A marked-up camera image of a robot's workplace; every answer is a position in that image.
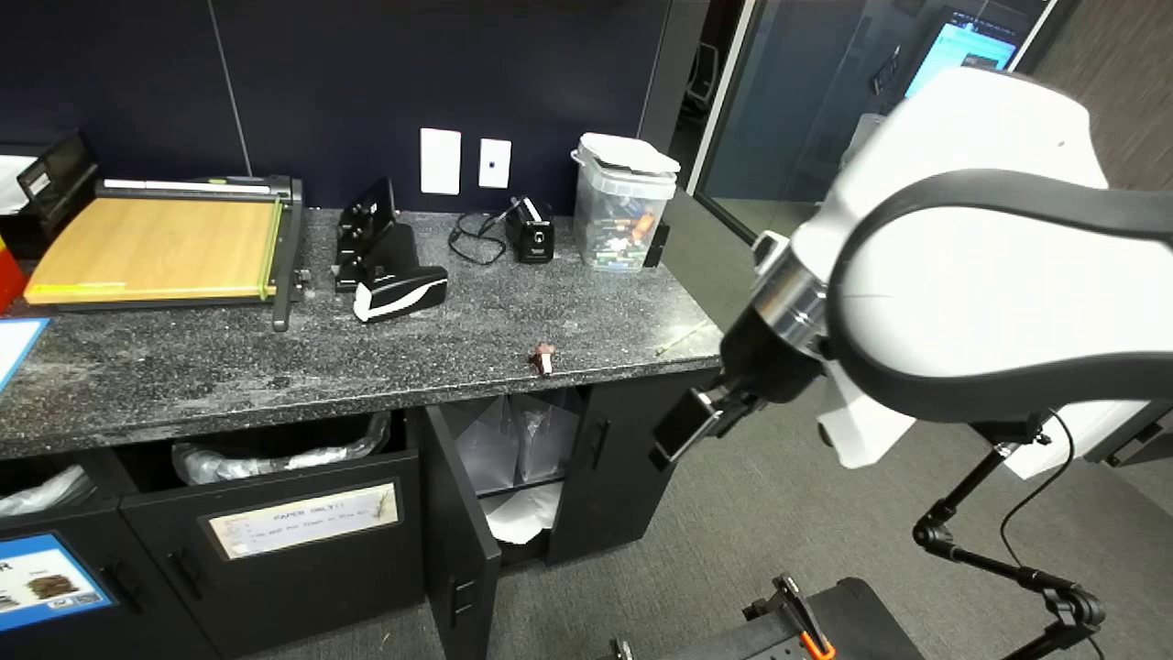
trash bin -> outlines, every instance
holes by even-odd
[[[136,488],[126,518],[219,652],[291,644],[423,603],[418,451],[405,413],[385,419],[201,435],[240,454],[305,454],[388,432],[367,459],[223,484],[183,484],[168,443],[113,451]]]
[[[647,141],[588,131],[578,149],[582,259],[603,270],[638,270],[652,250],[677,160]]]
[[[109,454],[0,461],[0,655],[218,655],[119,512]]]

small object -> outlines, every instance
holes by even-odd
[[[26,270],[16,264],[0,239],[0,317],[26,294]]]
[[[635,660],[630,643],[627,637],[614,637],[614,660]]]
[[[792,575],[776,575],[775,588],[776,588],[781,613],[800,630],[800,643],[802,643],[808,655],[812,660],[835,660],[840,650],[822,630],[822,625],[817,625],[813,608],[808,605],[808,593],[800,592],[800,583]]]
[[[370,185],[340,217],[337,217],[337,250],[334,250],[334,290],[354,294],[367,280],[367,259],[383,243],[383,232],[400,220],[394,181]]]
[[[500,229],[511,214],[514,214],[514,207],[501,209],[501,214],[495,214],[495,217],[488,217],[488,214],[467,214],[467,217],[457,217],[457,220],[451,224],[451,232],[449,232],[449,250],[451,250],[456,258],[478,264],[478,269],[500,264],[500,258],[506,253],[506,239],[500,239],[495,229]]]
[[[511,236],[514,258],[520,264],[550,264],[553,259],[553,224],[534,209],[532,199],[514,199],[506,236]]]
[[[527,356],[543,377],[553,374],[553,345],[539,345],[532,356]]]

cabinet door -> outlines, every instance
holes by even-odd
[[[647,534],[671,468],[652,466],[652,429],[699,374],[596,386],[564,478],[550,560]]]
[[[26,534],[54,534],[75,560],[109,597],[109,608],[47,621],[0,635],[5,660],[82,660],[82,655],[126,655],[126,660],[208,660],[213,644],[201,637],[172,588],[159,575],[136,534],[119,511],[84,512],[47,525],[5,528],[0,543]]]
[[[126,503],[126,518],[208,637],[223,652],[246,655],[423,603],[413,468],[413,451],[378,454],[332,468],[143,494]],[[367,522],[370,499],[388,512],[388,525],[323,528],[323,522]]]
[[[488,531],[478,492],[435,408],[410,410],[423,443],[426,580],[449,660],[488,655],[501,551]]]

white container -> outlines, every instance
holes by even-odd
[[[677,160],[647,141],[588,131],[578,149],[582,259],[603,270],[638,270],[674,199]]]

white label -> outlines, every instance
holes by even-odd
[[[367,528],[388,528],[400,522],[398,484],[363,492],[337,492],[323,499],[301,499],[285,507],[213,518],[213,531],[227,560],[274,555],[285,548],[357,534]]]
[[[46,193],[47,188],[47,171],[40,171],[32,185],[31,185],[31,193]]]
[[[479,141],[479,188],[506,192],[511,188],[511,141]]]
[[[418,192],[464,193],[464,131],[418,131]]]

